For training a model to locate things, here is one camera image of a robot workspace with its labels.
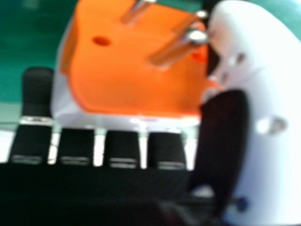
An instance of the metal rod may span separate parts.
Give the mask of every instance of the metal rod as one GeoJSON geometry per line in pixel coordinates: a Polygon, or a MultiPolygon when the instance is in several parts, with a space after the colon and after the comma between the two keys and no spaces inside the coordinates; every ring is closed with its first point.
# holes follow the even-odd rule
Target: metal rod
{"type": "Polygon", "coordinates": [[[153,3],[156,3],[157,0],[138,0],[121,18],[121,21],[125,24],[135,23],[151,6],[153,3]]]}
{"type": "Polygon", "coordinates": [[[205,31],[200,29],[187,30],[151,55],[149,60],[155,66],[168,67],[207,42],[208,35],[205,31]]]}
{"type": "Polygon", "coordinates": [[[198,24],[202,20],[208,17],[208,13],[204,10],[198,11],[194,14],[189,15],[182,23],[177,25],[173,31],[174,33],[181,34],[185,32],[187,29],[193,27],[194,24],[198,24]]]}

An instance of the green background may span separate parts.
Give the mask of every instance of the green background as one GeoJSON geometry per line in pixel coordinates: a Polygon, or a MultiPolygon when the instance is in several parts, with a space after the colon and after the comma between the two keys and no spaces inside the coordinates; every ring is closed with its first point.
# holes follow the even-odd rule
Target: green background
{"type": "MultiPolygon", "coordinates": [[[[17,120],[22,72],[30,66],[54,67],[59,41],[76,2],[0,0],[0,124],[17,120]]],[[[301,0],[251,2],[274,14],[301,40],[301,0]]],[[[187,11],[201,8],[199,0],[160,0],[159,3],[187,11]]]]}

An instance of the metal pin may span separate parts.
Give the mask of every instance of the metal pin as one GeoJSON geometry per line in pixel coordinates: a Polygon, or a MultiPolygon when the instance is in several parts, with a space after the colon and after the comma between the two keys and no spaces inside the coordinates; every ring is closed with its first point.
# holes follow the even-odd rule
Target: metal pin
{"type": "Polygon", "coordinates": [[[157,0],[138,0],[121,18],[125,24],[132,24],[136,22],[145,12],[145,10],[156,3],[157,0]]]}
{"type": "Polygon", "coordinates": [[[180,34],[185,32],[187,29],[192,28],[194,25],[198,25],[199,22],[206,19],[208,17],[208,13],[204,10],[198,11],[192,15],[189,15],[182,23],[177,25],[173,31],[176,34],[180,34]]]}
{"type": "Polygon", "coordinates": [[[177,60],[208,42],[208,35],[200,29],[192,29],[179,35],[161,50],[151,55],[149,60],[155,66],[168,67],[177,60]]]}

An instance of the orange block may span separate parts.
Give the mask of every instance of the orange block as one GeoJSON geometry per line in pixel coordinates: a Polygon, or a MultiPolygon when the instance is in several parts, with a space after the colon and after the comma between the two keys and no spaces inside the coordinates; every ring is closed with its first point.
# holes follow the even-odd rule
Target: orange block
{"type": "Polygon", "coordinates": [[[168,70],[148,57],[175,38],[188,13],[152,5],[134,25],[120,19],[133,0],[80,0],[63,48],[61,72],[90,113],[183,117],[199,115],[207,48],[196,49],[168,70]]]}

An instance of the orange surface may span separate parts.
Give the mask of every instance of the orange surface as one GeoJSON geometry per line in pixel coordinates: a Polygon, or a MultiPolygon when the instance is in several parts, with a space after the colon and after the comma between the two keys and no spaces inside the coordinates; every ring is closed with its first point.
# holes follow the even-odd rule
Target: orange surface
{"type": "Polygon", "coordinates": [[[199,115],[206,46],[168,70],[148,57],[171,41],[188,13],[152,5],[134,25],[120,18],[133,0],[80,0],[63,48],[61,71],[87,112],[164,117],[199,115]]]}

